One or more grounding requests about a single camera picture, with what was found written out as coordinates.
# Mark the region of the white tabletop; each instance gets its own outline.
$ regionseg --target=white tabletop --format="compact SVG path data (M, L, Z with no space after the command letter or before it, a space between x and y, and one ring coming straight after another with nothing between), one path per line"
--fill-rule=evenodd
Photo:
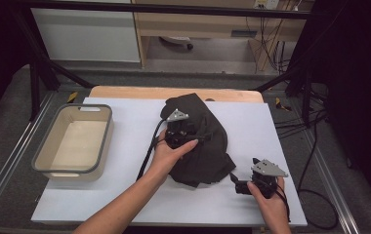
M165 100L87 97L84 103L108 104L112 108L114 130L103 175L94 182L50 180L31 219L35 222L84 221L135 182ZM268 105L223 101L206 104L226 129L227 153L236 164L233 173L240 179L250 179L254 157L277 164L289 174L285 190L290 224L307 225ZM200 184L197 188L169 177L133 224L257 226L264 221L254 198L236 194L228 176L219 183Z

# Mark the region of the person's right hand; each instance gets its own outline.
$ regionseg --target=person's right hand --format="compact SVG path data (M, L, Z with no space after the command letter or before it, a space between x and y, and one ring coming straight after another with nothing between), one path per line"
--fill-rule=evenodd
M277 178L277 184L283 190L285 189L283 177L279 176ZM286 213L286 206L282 199L276 194L273 194L269 199L266 199L253 182L247 182L247 187L258 202L262 217L271 233L291 233Z

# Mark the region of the finger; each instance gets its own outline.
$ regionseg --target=finger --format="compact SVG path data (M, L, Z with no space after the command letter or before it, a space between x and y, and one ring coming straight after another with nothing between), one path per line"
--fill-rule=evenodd
M158 136L158 141L163 140L165 138L165 132L167 132L167 129L163 129Z
M256 201L260 202L261 200L265 199L261 190L259 190L258 186L256 186L253 182L248 181L247 187L249 188L250 193L255 197Z
M174 150L174 154L178 157L181 158L183 155L187 154L191 149L197 145L198 139L191 140L185 144L183 144L181 147L178 147Z
M282 188L283 191L285 191L285 180L282 176L277 177L277 185Z

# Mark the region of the wall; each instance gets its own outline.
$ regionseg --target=wall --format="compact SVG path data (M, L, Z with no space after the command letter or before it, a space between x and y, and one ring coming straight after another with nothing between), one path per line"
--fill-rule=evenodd
M132 13L48 9L32 12L51 59L140 62Z

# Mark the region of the floor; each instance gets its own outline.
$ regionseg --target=floor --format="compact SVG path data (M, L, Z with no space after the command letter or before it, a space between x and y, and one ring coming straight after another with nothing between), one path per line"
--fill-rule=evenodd
M98 68L96 65L75 66L74 70L82 78L101 85L123 86L164 86L190 88L229 88L247 90L256 88L275 77L278 72L271 67L266 71L259 71L254 58L249 53L246 40L226 39L191 39L194 49L189 51L185 46L172 45L159 38L152 38L148 50L148 64L145 68L132 64L105 64ZM290 49L285 51L285 58L290 55ZM47 110L47 116L52 116L55 110L66 103L72 90L79 91L76 102L83 100L89 90L75 88L66 78L60 77L61 89L55 93L53 106ZM300 104L298 97L288 98L284 94L286 84L283 82L263 93L265 102L269 104L273 121L277 126L300 123L296 106ZM317 92L325 95L326 90L320 85L314 85ZM28 70L17 73L14 81L0 102L0 170L9 160L12 150L20 140L30 116ZM281 105L276 107L276 98L280 98ZM312 102L314 110L322 108L319 100ZM47 126L49 118L43 120ZM276 129L281 140L282 149L294 181L299 182L302 171L311 150L307 132L298 132L302 128ZM317 125L317 151L323 155L329 170L342 192L346 205L356 222L357 233L371 233L371 188L365 178L357 170L347 167L347 160L339 142L336 140L330 120L322 121ZM36 133L21 156L16 171L10 175L5 192L0 195L0 233L38 233L36 230L49 229L51 233L68 233L74 226L47 227L29 221L29 217L37 202L34 200L40 195L46 184L46 179L34 172L29 163L38 141L43 134ZM318 161L312 160L303 187L328 196L328 189L324 177L320 174ZM300 195L307 218L318 225L328 226L334 221L331 206L319 197L304 193ZM250 233L252 230L243 229L155 229L132 227L127 233ZM309 225L296 228L295 233L349 233L342 224L337 224L331 230Z

